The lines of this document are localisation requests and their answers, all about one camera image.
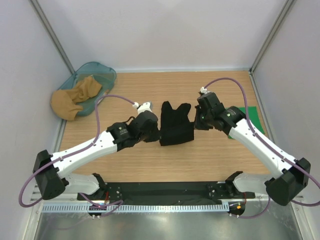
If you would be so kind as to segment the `black tank top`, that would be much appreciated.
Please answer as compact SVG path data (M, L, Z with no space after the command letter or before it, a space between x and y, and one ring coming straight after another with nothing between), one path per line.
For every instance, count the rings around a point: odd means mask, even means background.
M194 123L188 118L190 103L182 103L173 109L169 101L163 102L160 116L161 146L179 145L194 140Z

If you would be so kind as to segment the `green tank top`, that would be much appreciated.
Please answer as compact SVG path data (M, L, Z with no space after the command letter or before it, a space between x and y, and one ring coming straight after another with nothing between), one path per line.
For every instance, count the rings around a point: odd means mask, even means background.
M250 120L250 124L255 132L260 131L261 134L265 134L256 106L249 106L248 108L231 106L224 111L224 115L228 124L228 127L226 128L228 134L230 133L231 128L236 128L240 126L240 124L246 128L247 132L249 131L252 133L248 120Z

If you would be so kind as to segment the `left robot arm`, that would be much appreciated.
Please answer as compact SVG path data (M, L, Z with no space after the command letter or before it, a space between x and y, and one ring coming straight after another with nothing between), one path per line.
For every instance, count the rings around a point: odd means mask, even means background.
M146 141L157 129L157 116L150 111L144 111L130 123L114 123L97 139L90 139L53 154L49 154L47 150L39 152L33 172L42 199L51 200L65 193L77 194L78 200L82 199L80 194L84 194L91 200L101 200L107 190L102 177L97 173L80 175L73 172L97 158Z

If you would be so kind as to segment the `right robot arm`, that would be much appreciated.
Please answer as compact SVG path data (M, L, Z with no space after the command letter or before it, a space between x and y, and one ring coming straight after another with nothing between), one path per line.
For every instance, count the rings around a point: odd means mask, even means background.
M265 137L238 107L225 108L213 92L197 98L195 127L225 133L243 144L269 170L269 174L241 172L225 185L225 192L237 198L243 192L265 194L281 206L286 206L307 185L311 164L277 147Z

